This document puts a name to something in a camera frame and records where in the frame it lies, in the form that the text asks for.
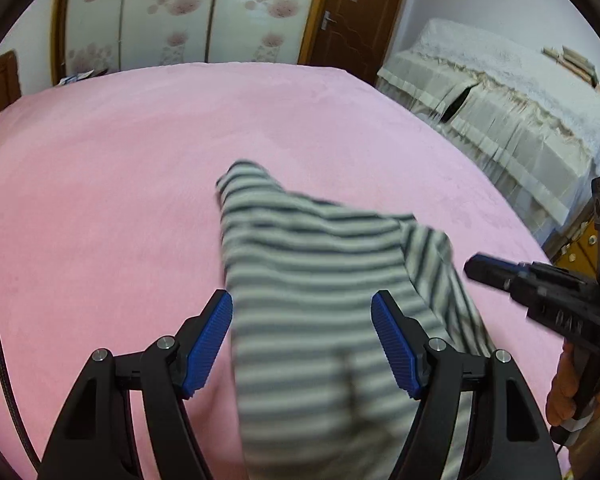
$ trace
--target black cable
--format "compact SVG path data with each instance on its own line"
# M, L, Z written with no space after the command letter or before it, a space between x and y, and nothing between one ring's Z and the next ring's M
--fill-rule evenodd
M11 420L16 428L16 432L20 437L20 442L24 451L27 453L31 465L36 471L40 469L40 459L36 454L36 450L33 449L33 444L29 439L27 430L22 422L18 405L16 404L15 396L13 395L13 389L11 388L11 381L9 380L9 373L7 371L7 364L4 361L4 352L2 351L2 343L0 342L0 385L2 386L2 392L4 394L4 400L7 402L9 413L11 413Z

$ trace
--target door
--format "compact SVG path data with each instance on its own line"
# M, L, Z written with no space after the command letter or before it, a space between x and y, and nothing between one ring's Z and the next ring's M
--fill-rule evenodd
M310 65L342 68L373 85L401 0L326 0Z

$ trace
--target device handle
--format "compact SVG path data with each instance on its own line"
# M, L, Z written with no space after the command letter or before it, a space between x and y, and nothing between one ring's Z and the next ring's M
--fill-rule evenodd
M573 364L580 376L580 386L573 397L576 411L569 420L550 430L551 440L560 446L576 443L598 405L596 395L600 392L600 354L576 346L573 349Z

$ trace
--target pink blanket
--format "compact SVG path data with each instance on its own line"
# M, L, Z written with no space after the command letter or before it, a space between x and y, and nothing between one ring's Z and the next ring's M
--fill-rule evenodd
M237 158L289 190L415 213L448 233L458 269L477 251L544 260L469 160L339 70L185 64L23 97L0 115L0 330L40 455L93 349L142 350L222 287L214 184ZM503 294L468 288L544 408L560 339ZM156 479L132 400L144 475ZM187 411L213 475L245 479L227 341ZM0 449L34 477L1 390Z

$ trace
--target blue textured pad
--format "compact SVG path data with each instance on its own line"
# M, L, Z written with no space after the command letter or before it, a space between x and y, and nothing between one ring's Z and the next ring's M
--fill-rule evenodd
M187 397L193 395L196 390L202 388L209 377L211 367L216 360L218 351L234 314L234 302L226 292L216 309L213 311L200 337L191 349L187 358L187 376L182 384L182 389Z
M398 387L406 390L412 399L420 398L422 387L418 382L416 357L379 293L371 300L371 321Z

